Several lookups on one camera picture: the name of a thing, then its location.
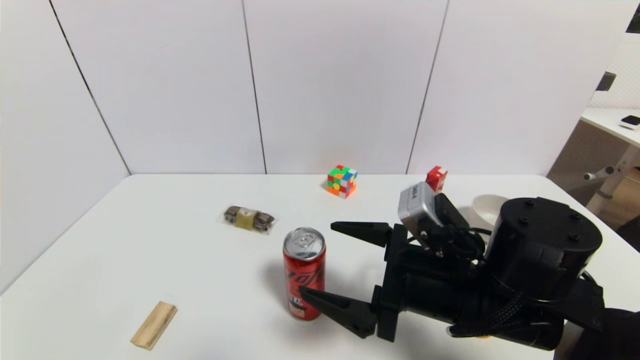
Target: can lid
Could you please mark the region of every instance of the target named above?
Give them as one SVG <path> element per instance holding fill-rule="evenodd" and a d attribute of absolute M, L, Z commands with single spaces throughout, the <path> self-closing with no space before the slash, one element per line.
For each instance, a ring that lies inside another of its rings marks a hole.
<path fill-rule="evenodd" d="M 324 237 L 310 227 L 299 227 L 284 238 L 285 253 L 294 258 L 312 260 L 324 250 Z"/>

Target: soda can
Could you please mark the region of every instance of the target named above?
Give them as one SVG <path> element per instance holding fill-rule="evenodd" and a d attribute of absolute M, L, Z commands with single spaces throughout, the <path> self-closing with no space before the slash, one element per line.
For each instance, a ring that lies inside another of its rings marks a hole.
<path fill-rule="evenodd" d="M 324 290 L 324 237 L 310 227 L 299 227 L 284 238 L 282 254 L 287 281 L 289 311 L 300 320 L 313 320 L 320 311 L 307 304 L 300 286 Z"/>

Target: wooden block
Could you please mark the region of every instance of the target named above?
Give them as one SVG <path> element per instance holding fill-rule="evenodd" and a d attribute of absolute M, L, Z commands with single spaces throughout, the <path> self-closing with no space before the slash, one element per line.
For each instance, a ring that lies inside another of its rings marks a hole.
<path fill-rule="evenodd" d="M 162 335 L 177 311 L 178 308 L 174 305 L 161 301 L 158 302 L 158 305 L 156 305 L 133 338 L 131 338 L 131 343 L 147 350 L 153 349 L 160 335 Z"/>

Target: desk leg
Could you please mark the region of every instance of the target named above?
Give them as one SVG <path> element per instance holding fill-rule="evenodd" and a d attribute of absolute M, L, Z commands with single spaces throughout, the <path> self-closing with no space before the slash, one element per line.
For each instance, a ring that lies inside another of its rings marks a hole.
<path fill-rule="evenodd" d="M 615 166 L 616 172 L 605 180 L 591 200 L 589 200 L 586 207 L 590 212 L 597 215 L 602 208 L 604 208 L 607 201 L 609 201 L 613 196 L 613 192 L 616 190 L 618 185 L 620 185 L 625 176 L 627 176 L 627 173 L 633 166 L 634 160 L 636 160 L 638 154 L 640 154 L 640 148 L 629 145 L 629 148 L 627 148 L 627 151 L 625 151 L 625 154 Z"/>

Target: black cylindrical motor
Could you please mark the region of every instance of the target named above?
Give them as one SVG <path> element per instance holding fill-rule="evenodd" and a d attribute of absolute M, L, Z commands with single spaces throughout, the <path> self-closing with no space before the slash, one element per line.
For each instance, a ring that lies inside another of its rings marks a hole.
<path fill-rule="evenodd" d="M 486 265 L 505 295 L 555 302 L 567 296 L 600 244 L 596 225 L 568 205 L 513 199 L 500 209 Z"/>

